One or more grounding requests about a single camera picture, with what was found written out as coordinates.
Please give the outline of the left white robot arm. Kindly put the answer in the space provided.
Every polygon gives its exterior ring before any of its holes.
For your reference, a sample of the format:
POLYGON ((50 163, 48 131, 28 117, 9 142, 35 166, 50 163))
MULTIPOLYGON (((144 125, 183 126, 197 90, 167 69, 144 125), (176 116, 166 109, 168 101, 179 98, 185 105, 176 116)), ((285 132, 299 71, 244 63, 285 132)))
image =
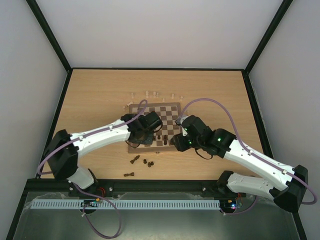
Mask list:
POLYGON ((63 129, 47 146, 45 160, 55 180, 67 180, 85 190, 96 185, 97 179, 91 170, 79 165, 79 158, 114 143, 145 144, 153 140, 162 125, 158 114, 152 111, 147 115, 127 113, 110 124, 80 133, 69 134, 63 129))

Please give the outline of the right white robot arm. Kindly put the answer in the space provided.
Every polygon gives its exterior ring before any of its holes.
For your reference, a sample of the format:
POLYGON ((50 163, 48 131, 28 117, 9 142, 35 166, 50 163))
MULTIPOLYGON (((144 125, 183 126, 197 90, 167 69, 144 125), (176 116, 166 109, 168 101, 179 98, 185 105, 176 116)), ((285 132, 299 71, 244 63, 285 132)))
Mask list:
POLYGON ((179 152, 201 149, 211 157, 218 156, 240 164, 259 177, 244 176, 225 170, 217 181, 218 191, 246 193, 272 200, 281 209, 295 213, 299 210, 307 188, 308 170, 276 161, 247 146, 233 133, 218 128, 212 130, 199 117, 184 116, 176 121, 182 132, 170 140, 179 152))

